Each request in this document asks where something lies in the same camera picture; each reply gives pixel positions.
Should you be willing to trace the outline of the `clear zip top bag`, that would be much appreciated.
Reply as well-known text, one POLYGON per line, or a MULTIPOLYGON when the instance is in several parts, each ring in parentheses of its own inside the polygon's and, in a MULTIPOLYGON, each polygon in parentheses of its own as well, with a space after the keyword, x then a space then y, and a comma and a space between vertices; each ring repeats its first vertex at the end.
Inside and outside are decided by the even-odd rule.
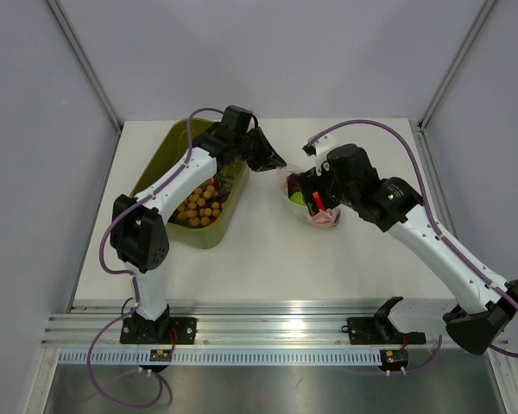
POLYGON ((317 215, 311 216, 306 207, 305 200, 298 185, 297 174, 300 172, 296 166, 286 166, 278 168, 277 182, 281 191, 284 204, 302 222, 319 229, 330 229, 338 226, 341 219, 339 208, 331 210, 321 210, 317 215))

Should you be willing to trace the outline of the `olive green plastic bin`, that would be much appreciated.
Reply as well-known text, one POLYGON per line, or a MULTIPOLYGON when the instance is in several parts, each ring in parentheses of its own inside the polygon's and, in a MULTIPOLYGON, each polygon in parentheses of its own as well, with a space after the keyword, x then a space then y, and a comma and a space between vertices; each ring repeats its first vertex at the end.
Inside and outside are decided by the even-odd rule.
MULTIPOLYGON (((183 119, 167 132, 150 162, 143 170, 142 175, 136 181, 130 195, 135 196, 160 179, 183 157, 186 150, 186 120, 183 119)), ((208 227, 189 228, 174 223, 172 217, 177 210, 176 208, 166 226, 168 238, 171 241, 182 242, 194 248, 209 249, 217 246, 223 240, 229 227, 249 175, 248 165, 242 160, 236 160, 234 163, 225 166, 215 176, 204 181, 200 186, 214 185, 225 199, 226 206, 220 217, 208 227)))

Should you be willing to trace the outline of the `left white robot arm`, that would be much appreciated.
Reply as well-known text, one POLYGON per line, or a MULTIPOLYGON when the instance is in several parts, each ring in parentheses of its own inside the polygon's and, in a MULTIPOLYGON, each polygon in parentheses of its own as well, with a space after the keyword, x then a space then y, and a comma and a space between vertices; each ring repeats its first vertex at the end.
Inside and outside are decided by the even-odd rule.
POLYGON ((162 342, 169 332, 170 310, 159 273, 169 252, 168 219, 192 190, 236 160, 254 172, 286 164, 250 110, 230 105, 220 115, 198 135, 186 128, 186 151, 153 184, 134 197, 122 194, 115 200, 102 239, 124 264, 121 272, 130 277, 135 305, 124 318, 129 332, 151 343, 162 342))

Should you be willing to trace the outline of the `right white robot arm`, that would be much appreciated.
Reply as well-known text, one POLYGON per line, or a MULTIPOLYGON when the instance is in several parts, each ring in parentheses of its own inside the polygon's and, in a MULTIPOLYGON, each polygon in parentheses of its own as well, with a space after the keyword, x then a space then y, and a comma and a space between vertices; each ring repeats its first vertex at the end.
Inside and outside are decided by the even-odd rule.
POLYGON ((376 313, 376 335, 385 342, 414 332, 447 334, 480 355, 518 313, 518 279, 491 272, 428 214, 428 203, 407 181, 382 178, 366 151, 355 144, 306 144, 315 166, 299 174, 306 207, 346 206, 412 251, 454 298, 442 307, 412 299, 389 299, 376 313))

